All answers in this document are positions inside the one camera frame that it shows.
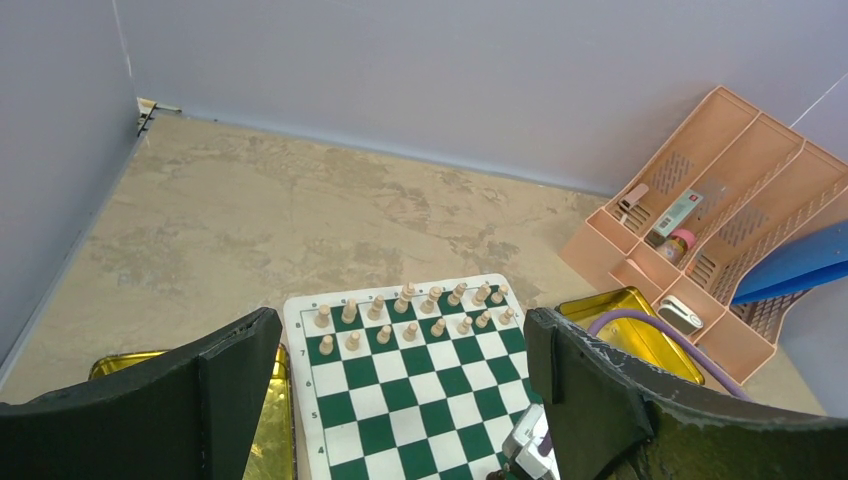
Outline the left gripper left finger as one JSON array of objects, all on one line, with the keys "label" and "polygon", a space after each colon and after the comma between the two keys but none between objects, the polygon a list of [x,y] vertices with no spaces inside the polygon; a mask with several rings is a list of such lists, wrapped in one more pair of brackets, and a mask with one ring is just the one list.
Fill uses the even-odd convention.
[{"label": "left gripper left finger", "polygon": [[5,479],[239,479],[282,325],[259,308],[109,375],[1,407]]}]

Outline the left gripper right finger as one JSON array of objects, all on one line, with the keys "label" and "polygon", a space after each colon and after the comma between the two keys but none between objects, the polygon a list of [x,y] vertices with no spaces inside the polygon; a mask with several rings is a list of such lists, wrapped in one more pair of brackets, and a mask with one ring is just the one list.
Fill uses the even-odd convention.
[{"label": "left gripper right finger", "polygon": [[843,479],[847,423],[690,383],[550,308],[524,322],[564,479]]}]

